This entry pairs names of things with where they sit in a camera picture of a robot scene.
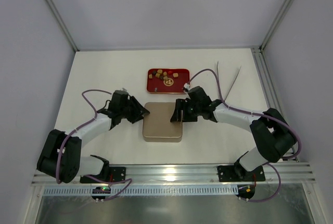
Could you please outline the gold tin lid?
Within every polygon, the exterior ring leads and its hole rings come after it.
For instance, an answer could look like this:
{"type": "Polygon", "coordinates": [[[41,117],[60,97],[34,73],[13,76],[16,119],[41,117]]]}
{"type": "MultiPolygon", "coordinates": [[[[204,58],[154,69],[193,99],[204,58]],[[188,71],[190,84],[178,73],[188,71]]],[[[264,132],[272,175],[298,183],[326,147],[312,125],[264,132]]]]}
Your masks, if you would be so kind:
{"type": "Polygon", "coordinates": [[[148,102],[150,112],[143,119],[143,139],[146,142],[180,142],[183,136],[182,122],[171,122],[175,110],[174,102],[148,102]]]}

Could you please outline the metal serving tongs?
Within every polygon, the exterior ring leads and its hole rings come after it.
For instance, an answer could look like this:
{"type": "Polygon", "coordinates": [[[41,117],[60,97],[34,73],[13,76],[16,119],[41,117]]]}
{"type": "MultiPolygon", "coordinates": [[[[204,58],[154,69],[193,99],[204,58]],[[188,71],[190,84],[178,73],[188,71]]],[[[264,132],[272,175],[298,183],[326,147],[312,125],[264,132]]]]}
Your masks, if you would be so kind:
{"type": "Polygon", "coordinates": [[[218,77],[218,89],[221,91],[220,98],[226,100],[232,91],[239,75],[242,66],[239,65],[236,68],[232,68],[230,71],[223,70],[222,64],[218,61],[216,64],[216,74],[218,77]]]}

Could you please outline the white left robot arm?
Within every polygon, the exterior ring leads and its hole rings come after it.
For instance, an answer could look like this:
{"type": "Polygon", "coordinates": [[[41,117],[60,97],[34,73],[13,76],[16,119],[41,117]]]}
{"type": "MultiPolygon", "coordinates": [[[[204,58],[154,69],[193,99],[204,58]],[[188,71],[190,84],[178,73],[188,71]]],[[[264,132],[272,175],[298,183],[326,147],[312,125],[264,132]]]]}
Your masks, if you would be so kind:
{"type": "Polygon", "coordinates": [[[90,120],[70,131],[53,129],[46,138],[36,169],[55,178],[58,184],[70,183],[76,176],[81,183],[114,183],[109,161],[97,155],[82,156],[82,148],[122,120],[135,124],[150,113],[125,90],[111,93],[101,109],[92,103],[89,106],[94,111],[90,120]]]}

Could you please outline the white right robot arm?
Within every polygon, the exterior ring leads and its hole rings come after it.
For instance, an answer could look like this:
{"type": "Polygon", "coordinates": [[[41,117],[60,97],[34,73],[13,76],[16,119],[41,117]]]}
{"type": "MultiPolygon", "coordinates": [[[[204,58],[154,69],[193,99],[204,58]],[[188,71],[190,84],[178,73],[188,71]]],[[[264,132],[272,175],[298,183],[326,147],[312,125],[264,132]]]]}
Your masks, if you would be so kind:
{"type": "Polygon", "coordinates": [[[282,115],[274,108],[263,113],[250,112],[228,106],[223,100],[211,100],[203,88],[196,86],[188,98],[177,99],[170,121],[196,122],[198,117],[215,123],[229,124],[250,132],[255,148],[243,154],[231,166],[223,166],[220,173],[230,176],[228,181],[250,181],[262,165],[276,163],[296,144],[297,138],[282,115]]]}

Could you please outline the red chocolate tray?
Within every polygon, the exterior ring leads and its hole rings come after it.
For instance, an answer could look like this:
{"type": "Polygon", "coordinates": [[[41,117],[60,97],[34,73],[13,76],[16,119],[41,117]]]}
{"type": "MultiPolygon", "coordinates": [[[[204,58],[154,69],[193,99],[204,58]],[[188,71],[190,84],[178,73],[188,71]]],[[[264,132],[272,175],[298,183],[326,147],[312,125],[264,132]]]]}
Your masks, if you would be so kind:
{"type": "Polygon", "coordinates": [[[147,71],[146,90],[151,94],[184,94],[189,80],[188,69],[152,68],[147,71]]]}

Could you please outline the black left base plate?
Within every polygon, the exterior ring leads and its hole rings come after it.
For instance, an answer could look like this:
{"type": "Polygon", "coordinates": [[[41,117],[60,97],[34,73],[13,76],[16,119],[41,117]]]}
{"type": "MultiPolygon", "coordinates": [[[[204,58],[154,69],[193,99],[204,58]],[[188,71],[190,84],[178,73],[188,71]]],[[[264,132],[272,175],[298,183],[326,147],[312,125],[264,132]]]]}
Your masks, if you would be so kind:
{"type": "Polygon", "coordinates": [[[126,177],[126,167],[106,166],[98,175],[82,176],[80,183],[114,183],[124,181],[126,177]]]}

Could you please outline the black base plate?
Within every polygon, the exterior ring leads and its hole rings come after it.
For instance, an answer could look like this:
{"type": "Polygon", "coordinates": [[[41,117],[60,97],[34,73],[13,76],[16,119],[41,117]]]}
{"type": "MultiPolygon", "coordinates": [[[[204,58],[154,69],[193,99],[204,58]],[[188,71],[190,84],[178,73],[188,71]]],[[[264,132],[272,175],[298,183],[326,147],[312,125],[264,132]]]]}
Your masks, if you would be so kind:
{"type": "Polygon", "coordinates": [[[114,183],[124,181],[126,177],[126,167],[106,166],[98,175],[82,176],[80,183],[114,183]]]}
{"type": "Polygon", "coordinates": [[[241,165],[220,165],[217,167],[219,182],[254,182],[265,181],[263,166],[248,172],[241,165]]]}

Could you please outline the aluminium side rail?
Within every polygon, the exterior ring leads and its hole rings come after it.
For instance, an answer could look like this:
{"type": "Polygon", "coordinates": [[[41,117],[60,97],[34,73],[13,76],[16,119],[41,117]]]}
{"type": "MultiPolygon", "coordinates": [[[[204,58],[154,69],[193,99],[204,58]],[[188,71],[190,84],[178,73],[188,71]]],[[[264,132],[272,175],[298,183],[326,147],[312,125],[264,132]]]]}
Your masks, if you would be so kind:
{"type": "Polygon", "coordinates": [[[259,47],[251,48],[251,52],[267,105],[270,108],[277,109],[281,115],[284,116],[277,90],[273,84],[273,79],[265,60],[264,52],[259,47]]]}

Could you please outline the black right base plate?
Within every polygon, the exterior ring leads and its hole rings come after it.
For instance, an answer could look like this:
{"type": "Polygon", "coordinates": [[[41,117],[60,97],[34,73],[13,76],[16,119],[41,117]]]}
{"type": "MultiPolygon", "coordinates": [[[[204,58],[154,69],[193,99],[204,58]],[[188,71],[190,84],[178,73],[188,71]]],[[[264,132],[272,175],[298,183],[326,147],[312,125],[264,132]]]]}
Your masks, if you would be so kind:
{"type": "Polygon", "coordinates": [[[217,167],[219,182],[254,182],[265,181],[263,166],[248,172],[241,165],[220,165],[217,167]]]}

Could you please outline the aluminium mounting rail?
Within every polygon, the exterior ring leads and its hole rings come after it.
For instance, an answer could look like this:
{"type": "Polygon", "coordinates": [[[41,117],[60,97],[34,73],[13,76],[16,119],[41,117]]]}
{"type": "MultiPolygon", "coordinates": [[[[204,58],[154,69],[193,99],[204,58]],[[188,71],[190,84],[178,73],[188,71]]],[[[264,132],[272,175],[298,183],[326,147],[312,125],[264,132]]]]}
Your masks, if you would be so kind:
{"type": "MultiPolygon", "coordinates": [[[[158,164],[158,165],[124,165],[126,179],[134,183],[171,184],[171,183],[230,183],[241,184],[236,177],[220,164],[158,164]]],[[[272,166],[264,165],[255,176],[258,184],[277,183],[315,183],[315,175],[307,162],[278,162],[272,166]]]]}

